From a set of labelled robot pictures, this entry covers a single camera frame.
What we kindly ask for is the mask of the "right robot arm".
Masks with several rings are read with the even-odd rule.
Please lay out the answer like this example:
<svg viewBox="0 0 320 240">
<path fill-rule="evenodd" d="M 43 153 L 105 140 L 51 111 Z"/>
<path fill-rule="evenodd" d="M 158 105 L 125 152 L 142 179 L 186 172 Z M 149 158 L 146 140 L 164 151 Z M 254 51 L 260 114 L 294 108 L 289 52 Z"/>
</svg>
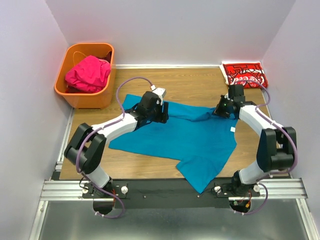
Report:
<svg viewBox="0 0 320 240">
<path fill-rule="evenodd" d="M 293 127 L 284 127 L 260 110 L 260 105 L 247 101 L 244 86 L 232 84 L 228 93 L 220 96 L 213 114 L 222 118 L 234 116 L 245 122 L 259 136 L 256 160 L 236 171 L 229 190 L 243 196 L 268 175 L 287 174 L 297 165 L 297 133 Z"/>
</svg>

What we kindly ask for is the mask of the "blue t shirt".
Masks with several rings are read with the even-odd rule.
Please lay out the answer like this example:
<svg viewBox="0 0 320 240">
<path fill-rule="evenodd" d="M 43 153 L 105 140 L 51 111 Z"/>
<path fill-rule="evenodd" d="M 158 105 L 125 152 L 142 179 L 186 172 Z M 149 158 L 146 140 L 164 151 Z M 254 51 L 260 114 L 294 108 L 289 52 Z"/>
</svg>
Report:
<svg viewBox="0 0 320 240">
<path fill-rule="evenodd" d="M 201 194 L 237 145 L 237 119 L 219 117 L 214 110 L 170 102 L 165 124 L 152 122 L 121 135 L 109 143 L 109 148 L 178 160 L 176 168 Z"/>
</svg>

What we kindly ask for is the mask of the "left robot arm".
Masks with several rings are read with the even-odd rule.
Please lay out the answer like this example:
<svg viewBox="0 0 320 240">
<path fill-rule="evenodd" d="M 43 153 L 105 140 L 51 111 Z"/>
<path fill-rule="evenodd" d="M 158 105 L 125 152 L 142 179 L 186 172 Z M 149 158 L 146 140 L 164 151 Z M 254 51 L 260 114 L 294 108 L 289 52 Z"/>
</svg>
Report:
<svg viewBox="0 0 320 240">
<path fill-rule="evenodd" d="M 76 129 L 64 150 L 64 157 L 75 165 L 79 174 L 91 181 L 99 197 L 107 197 L 113 190 L 112 178 L 101 167 L 105 145 L 149 123 L 165 124 L 169 119 L 165 95 L 166 90 L 160 87 L 146 91 L 140 102 L 124 114 L 95 126 L 82 123 Z"/>
</svg>

